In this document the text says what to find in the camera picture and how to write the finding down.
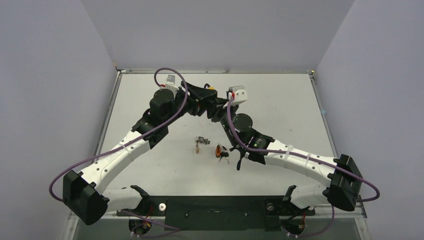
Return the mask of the small brass long-shackle padlock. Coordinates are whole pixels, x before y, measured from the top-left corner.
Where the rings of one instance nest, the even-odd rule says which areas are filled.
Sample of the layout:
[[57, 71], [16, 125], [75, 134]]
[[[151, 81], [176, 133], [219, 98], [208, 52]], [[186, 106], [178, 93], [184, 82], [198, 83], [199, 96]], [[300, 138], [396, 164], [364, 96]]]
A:
[[198, 153], [199, 153], [199, 151], [200, 151], [200, 147], [199, 147], [199, 140], [196, 140], [196, 141], [195, 141], [195, 152], [196, 152], [196, 154], [198, 154]]

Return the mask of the yellow black padlock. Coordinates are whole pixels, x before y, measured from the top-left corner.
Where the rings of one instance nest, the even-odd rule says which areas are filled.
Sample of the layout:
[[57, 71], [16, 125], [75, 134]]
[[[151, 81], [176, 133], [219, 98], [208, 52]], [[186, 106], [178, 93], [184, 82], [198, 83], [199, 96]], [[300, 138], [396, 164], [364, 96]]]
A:
[[204, 86], [203, 86], [203, 88], [204, 89], [207, 89], [207, 90], [215, 90], [215, 88], [214, 87], [212, 87], [210, 84], [208, 84], [208, 83], [206, 83]]

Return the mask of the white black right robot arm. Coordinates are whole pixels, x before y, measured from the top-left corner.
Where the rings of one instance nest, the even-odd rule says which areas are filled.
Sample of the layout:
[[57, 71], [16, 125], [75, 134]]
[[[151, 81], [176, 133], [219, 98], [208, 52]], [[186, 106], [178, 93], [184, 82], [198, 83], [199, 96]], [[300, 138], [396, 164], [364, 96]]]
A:
[[249, 115], [236, 113], [238, 107], [233, 99], [217, 98], [208, 102], [206, 112], [212, 122], [221, 123], [241, 161], [282, 167], [316, 181], [308, 186], [289, 187], [282, 199], [287, 213], [321, 204], [347, 212], [355, 209], [364, 179], [352, 157], [320, 156], [284, 144], [255, 130]]

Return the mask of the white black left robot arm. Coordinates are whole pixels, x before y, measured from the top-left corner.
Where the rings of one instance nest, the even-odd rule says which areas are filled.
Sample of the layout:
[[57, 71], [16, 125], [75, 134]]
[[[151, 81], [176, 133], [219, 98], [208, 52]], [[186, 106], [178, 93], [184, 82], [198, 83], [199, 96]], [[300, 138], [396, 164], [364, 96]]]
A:
[[169, 132], [168, 126], [184, 114], [214, 117], [226, 103], [214, 89], [182, 83], [166, 84], [157, 90], [149, 108], [110, 153], [104, 153], [80, 172], [68, 171], [63, 177], [62, 197], [86, 225], [105, 213], [132, 210], [143, 215], [149, 209], [149, 194], [137, 185], [109, 190], [108, 185], [135, 159], [154, 148]]

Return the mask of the black-headed keys bunch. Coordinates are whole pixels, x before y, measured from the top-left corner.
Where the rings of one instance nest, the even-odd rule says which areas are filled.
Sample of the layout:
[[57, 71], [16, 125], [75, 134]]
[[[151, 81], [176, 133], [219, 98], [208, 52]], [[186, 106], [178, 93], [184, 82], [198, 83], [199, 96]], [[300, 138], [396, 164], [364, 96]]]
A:
[[221, 162], [222, 159], [225, 159], [227, 161], [227, 163], [229, 164], [230, 163], [230, 161], [229, 161], [229, 151], [223, 145], [221, 145], [221, 148], [222, 148], [222, 153], [221, 153], [221, 156], [219, 157], [218, 161]]

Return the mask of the orange black padlock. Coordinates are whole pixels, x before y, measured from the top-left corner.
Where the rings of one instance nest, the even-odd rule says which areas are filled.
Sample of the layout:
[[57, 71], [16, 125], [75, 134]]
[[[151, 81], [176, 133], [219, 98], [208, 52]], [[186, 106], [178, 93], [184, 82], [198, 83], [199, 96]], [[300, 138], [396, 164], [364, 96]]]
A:
[[216, 158], [220, 158], [221, 157], [221, 153], [222, 153], [222, 147], [218, 143], [217, 146], [216, 146], [216, 148], [215, 148], [215, 157]]

